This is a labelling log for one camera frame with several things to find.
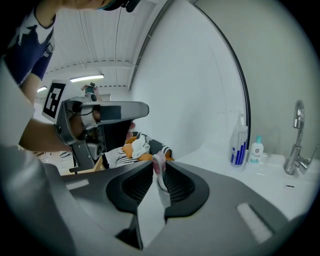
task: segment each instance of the white cloth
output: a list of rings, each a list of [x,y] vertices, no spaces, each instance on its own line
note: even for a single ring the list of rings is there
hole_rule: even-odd
[[[150,145],[146,143],[146,137],[141,135],[140,138],[132,142],[132,158],[138,159],[143,154],[148,154],[150,152]]]

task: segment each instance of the small white bottle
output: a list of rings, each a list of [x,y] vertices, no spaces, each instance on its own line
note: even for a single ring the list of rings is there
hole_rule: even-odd
[[[258,164],[261,161],[262,154],[264,152],[264,145],[261,143],[261,136],[256,137],[256,142],[250,147],[248,156],[248,163]]]

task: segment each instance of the white countertop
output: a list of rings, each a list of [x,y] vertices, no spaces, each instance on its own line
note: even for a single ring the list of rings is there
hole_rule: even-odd
[[[306,213],[310,208],[319,189],[319,160],[313,161],[305,175],[299,170],[294,175],[288,175],[284,170],[286,159],[283,155],[264,153],[261,163],[245,161],[239,168],[230,165],[227,155],[227,150],[203,146],[176,161],[243,182],[277,207],[288,220]]]

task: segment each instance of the blue bottle cap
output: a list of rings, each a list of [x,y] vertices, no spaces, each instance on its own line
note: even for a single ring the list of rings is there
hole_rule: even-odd
[[[261,136],[256,137],[256,143],[261,143]]]

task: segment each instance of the chrome faucet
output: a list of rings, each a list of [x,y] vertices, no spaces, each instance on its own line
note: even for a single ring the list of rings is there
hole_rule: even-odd
[[[293,128],[298,129],[298,134],[296,137],[296,142],[292,146],[290,158],[284,167],[284,171],[289,175],[294,174],[296,167],[299,168],[302,174],[305,174],[312,160],[314,159],[317,148],[319,146],[319,144],[316,145],[310,160],[300,155],[300,151],[302,149],[301,140],[302,140],[302,135],[304,131],[304,124],[305,124],[305,107],[304,107],[304,103],[301,100],[298,100],[295,103],[294,118],[293,118]]]

